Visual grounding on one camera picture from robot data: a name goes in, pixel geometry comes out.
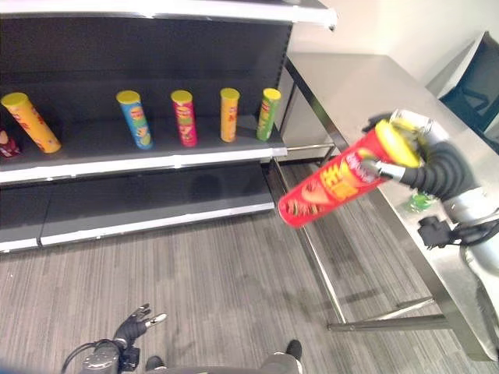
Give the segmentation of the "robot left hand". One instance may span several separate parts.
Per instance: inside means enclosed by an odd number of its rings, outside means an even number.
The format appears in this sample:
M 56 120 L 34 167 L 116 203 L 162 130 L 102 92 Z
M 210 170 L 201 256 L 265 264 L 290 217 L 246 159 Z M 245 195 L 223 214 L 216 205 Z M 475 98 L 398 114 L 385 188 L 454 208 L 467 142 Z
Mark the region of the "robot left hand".
M 163 323 L 168 316 L 164 312 L 156 316 L 149 316 L 150 313 L 149 303 L 139 306 L 120 324 L 112 340 L 125 350 L 133 346 L 136 339 L 144 335 L 150 328 Z

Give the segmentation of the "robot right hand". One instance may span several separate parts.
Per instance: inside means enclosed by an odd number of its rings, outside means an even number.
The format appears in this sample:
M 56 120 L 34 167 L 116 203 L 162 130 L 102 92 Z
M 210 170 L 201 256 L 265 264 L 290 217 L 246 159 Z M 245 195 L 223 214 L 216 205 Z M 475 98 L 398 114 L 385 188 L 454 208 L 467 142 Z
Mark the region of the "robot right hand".
M 392 164 L 367 161 L 365 164 L 378 176 L 435 196 L 442 202 L 480 187 L 469 163 L 437 121 L 413 111 L 397 109 L 369 118 L 363 132 L 381 124 L 391 125 L 409 149 L 419 154 L 423 164 L 410 167 L 401 161 Z

